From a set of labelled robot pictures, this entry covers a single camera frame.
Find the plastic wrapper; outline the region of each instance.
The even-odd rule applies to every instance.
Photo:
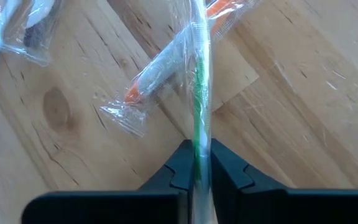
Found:
[[[206,10],[211,39],[214,42],[221,40],[241,15],[254,8],[259,2],[259,0],[211,2]],[[183,15],[173,17],[179,20],[181,25],[175,38],[131,81],[125,96],[117,96],[101,107],[101,110],[125,131],[143,136],[149,110],[174,92],[178,86],[187,89],[185,91],[190,91],[187,87],[191,86],[189,84],[191,78],[188,78],[191,70],[185,68],[191,63],[190,59],[194,57],[194,52],[186,49],[193,44],[192,39],[188,38],[193,30],[187,18]]]
[[[15,52],[41,66],[64,0],[0,0],[0,51]]]

